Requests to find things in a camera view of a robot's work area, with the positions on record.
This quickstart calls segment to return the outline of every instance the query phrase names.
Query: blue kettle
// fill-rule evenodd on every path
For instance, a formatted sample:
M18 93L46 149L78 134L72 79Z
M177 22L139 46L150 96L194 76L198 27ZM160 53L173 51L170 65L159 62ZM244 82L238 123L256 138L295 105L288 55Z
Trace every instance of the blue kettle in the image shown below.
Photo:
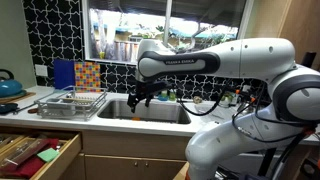
M0 98L10 97L22 91L22 84L14 80L12 72L0 69L0 73L5 72L9 78L0 77Z

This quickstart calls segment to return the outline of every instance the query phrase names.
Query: stainless steel sink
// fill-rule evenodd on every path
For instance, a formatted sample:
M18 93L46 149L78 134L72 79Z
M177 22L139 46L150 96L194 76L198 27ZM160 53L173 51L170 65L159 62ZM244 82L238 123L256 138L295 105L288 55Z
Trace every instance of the stainless steel sink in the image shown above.
M145 107L145 103L140 102L136 106L136 112L132 113L126 99L109 101L98 117L172 124L189 124L191 122L187 113L178 104L151 101L149 107Z

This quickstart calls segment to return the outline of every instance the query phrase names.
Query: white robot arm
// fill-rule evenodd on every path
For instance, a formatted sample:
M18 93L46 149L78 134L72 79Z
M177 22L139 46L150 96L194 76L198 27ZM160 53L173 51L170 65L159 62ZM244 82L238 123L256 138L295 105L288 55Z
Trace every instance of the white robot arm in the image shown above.
M143 40L138 52L136 92L132 111L142 99L169 88L154 82L164 75L212 74L254 78L267 83L272 103L216 127L208 123L190 140L186 157L191 180L213 179L218 163L243 152L286 146L304 128L320 123L320 74L294 61L293 45L285 39L244 39L198 52L175 55L160 41Z

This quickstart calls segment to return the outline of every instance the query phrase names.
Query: wall socket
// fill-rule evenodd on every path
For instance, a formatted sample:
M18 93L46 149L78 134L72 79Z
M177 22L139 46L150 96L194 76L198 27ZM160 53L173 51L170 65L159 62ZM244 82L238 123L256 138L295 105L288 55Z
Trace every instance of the wall socket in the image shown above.
M48 66L45 65L34 65L36 68L36 75L37 76L44 76L48 77Z

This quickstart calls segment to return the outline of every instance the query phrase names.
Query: cabinet door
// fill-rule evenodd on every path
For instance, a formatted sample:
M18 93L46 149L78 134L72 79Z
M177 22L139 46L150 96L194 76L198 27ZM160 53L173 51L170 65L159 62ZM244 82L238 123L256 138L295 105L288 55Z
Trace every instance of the cabinet door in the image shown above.
M172 180L186 161L143 159L142 179L145 180Z
M65 170L59 180L85 180L84 154L79 154Z
M87 180L140 180L140 158L85 155Z

